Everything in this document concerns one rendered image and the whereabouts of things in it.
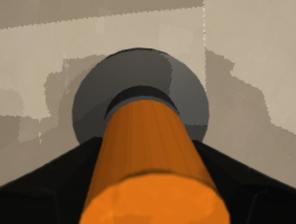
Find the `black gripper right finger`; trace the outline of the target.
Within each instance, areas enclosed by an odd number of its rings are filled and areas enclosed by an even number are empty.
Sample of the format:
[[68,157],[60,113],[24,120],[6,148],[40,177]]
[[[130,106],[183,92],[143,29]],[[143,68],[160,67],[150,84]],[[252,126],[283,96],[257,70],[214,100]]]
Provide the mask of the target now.
[[296,188],[191,140],[229,213],[230,224],[296,224]]

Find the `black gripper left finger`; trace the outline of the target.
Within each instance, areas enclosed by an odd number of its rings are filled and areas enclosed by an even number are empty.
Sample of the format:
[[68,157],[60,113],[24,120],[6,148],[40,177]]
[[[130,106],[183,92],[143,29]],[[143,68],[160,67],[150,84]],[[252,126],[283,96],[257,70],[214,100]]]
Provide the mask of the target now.
[[0,224],[80,224],[102,145],[93,137],[0,186]]

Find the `orange knob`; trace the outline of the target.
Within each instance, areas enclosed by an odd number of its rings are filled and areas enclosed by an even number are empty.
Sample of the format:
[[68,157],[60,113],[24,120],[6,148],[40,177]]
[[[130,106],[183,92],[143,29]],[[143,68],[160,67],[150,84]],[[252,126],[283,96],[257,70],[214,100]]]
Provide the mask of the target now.
[[176,113],[130,102],[107,124],[80,224],[230,224]]

